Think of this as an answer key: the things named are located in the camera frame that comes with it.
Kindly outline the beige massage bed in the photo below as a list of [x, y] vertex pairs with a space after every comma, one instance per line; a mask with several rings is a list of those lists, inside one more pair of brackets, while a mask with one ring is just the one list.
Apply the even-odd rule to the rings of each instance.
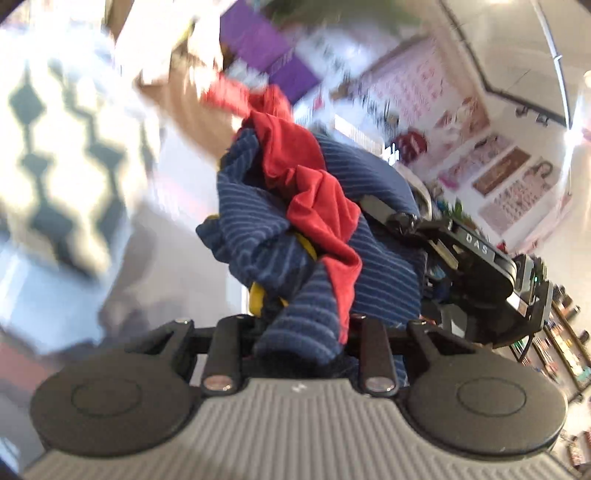
[[195, 28], [168, 54], [168, 75], [153, 83], [138, 81], [180, 133], [217, 162], [228, 151], [242, 119], [205, 102], [223, 64], [219, 33]]

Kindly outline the navy red striped shirt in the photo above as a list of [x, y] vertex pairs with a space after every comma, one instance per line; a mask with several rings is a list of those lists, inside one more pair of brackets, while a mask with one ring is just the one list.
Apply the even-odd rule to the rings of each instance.
[[368, 220], [363, 196], [418, 213], [404, 177], [362, 148], [294, 122], [276, 86], [221, 158], [219, 211], [197, 227], [249, 289], [263, 320], [252, 367], [270, 375], [355, 377], [353, 314], [404, 329], [421, 311], [427, 257]]

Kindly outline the wall shelves with bottles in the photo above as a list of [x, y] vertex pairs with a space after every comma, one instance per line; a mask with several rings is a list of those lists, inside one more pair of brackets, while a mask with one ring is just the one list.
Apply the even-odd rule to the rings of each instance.
[[590, 332], [575, 330], [580, 307], [564, 286], [551, 286], [551, 304], [533, 349], [540, 372], [567, 400], [565, 424], [554, 454], [579, 472], [590, 468]]

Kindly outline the white teal patterned blanket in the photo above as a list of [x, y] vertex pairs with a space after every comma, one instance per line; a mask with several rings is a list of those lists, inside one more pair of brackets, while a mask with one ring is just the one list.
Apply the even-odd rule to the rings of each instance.
[[113, 267], [141, 203], [157, 130], [80, 26], [1, 30], [1, 217], [42, 262], [89, 279]]

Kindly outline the purple drape cloth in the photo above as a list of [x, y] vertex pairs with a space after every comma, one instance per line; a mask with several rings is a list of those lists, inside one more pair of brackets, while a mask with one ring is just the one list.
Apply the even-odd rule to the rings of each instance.
[[266, 74], [293, 105], [321, 83], [283, 34], [246, 1], [236, 1], [221, 15], [221, 44]]

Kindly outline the red cloth on bed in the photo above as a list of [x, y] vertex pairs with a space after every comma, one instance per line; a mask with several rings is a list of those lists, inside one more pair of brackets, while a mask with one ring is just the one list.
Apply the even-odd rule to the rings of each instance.
[[211, 86], [201, 94], [200, 100], [205, 104], [228, 111], [240, 118], [249, 117], [252, 110], [263, 111], [267, 104], [273, 101], [270, 92], [263, 90], [250, 90], [239, 81], [219, 76], [211, 83]]

